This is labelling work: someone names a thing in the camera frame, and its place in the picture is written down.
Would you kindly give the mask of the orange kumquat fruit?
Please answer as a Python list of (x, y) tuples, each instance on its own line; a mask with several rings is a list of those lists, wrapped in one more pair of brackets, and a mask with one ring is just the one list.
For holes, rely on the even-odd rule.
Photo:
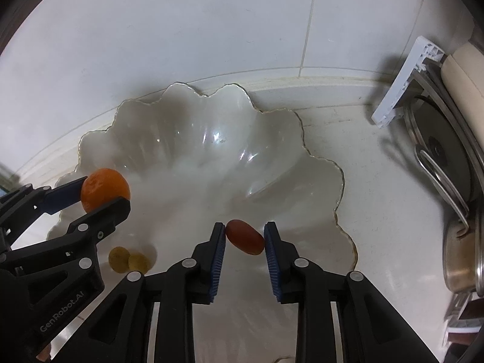
[(118, 171), (109, 168), (98, 169), (82, 184), (80, 202), (86, 213), (117, 198), (130, 199), (128, 182)]

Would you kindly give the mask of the red cherry tomato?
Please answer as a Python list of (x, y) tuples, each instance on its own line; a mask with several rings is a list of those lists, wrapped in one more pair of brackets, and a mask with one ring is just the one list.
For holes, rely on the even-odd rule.
[(262, 235), (250, 224), (241, 220), (231, 220), (226, 225), (226, 238), (242, 252), (257, 256), (265, 247)]

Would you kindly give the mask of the yellow-brown longan fruit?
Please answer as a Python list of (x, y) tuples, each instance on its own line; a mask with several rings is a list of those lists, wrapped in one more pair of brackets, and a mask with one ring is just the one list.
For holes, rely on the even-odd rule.
[(124, 274), (129, 271), (129, 251), (124, 247), (114, 247), (108, 254), (108, 264), (113, 271)]
[(135, 252), (129, 255), (128, 268), (129, 271), (138, 271), (141, 274), (147, 274), (151, 269), (151, 261), (143, 253)]

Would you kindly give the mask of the stainless steel pot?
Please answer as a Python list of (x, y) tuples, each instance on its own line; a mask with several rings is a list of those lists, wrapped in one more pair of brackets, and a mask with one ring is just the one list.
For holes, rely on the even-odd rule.
[(443, 242), (443, 272), (452, 293), (476, 292), (483, 297), (483, 207), (476, 207), (463, 232), (457, 216), (450, 219)]

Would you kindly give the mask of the white scalloped fruit bowl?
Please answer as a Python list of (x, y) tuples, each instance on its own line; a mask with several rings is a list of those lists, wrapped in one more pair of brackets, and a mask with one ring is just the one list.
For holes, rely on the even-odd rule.
[[(114, 247), (146, 255), (151, 271), (163, 272), (215, 223), (236, 219), (258, 231), (275, 222), (324, 270), (355, 268), (355, 245), (335, 218), (340, 167), (308, 152), (294, 112), (262, 112), (238, 85), (206, 96), (175, 83), (157, 101), (122, 103), (109, 128), (82, 137), (77, 166), (60, 183), (101, 168), (119, 171), (131, 192), (128, 218), (98, 244), (107, 290), (121, 280), (107, 263)], [(272, 293), (265, 256), (227, 244), (214, 303), (194, 308), (197, 361), (292, 362), (296, 326), (296, 306)]]

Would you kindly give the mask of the glass pot lid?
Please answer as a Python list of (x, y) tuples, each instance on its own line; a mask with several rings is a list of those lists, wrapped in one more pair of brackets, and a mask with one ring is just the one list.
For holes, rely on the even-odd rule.
[(465, 130), (435, 86), (417, 80), (416, 92), (404, 103), (403, 117), (414, 156), (435, 190), (461, 224), (458, 235), (470, 229), (473, 206), (483, 195), (483, 167)]

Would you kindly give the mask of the cream ceramic kettle pot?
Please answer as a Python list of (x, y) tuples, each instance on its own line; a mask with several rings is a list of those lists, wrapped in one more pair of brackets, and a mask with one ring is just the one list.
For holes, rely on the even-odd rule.
[(448, 55), (441, 78), (466, 121), (480, 124), (483, 120), (483, 54), (466, 42)]

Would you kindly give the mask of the white metal corner shelf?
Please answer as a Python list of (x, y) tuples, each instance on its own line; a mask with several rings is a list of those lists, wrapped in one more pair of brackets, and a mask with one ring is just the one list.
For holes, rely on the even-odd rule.
[(429, 39), (423, 36), (417, 37), (393, 83), (371, 115), (375, 126), (378, 128), (388, 126), (395, 117), (403, 115), (403, 112), (396, 106), (413, 80), (412, 73), (425, 71), (427, 69), (426, 60), (440, 63), (445, 54), (442, 48)]

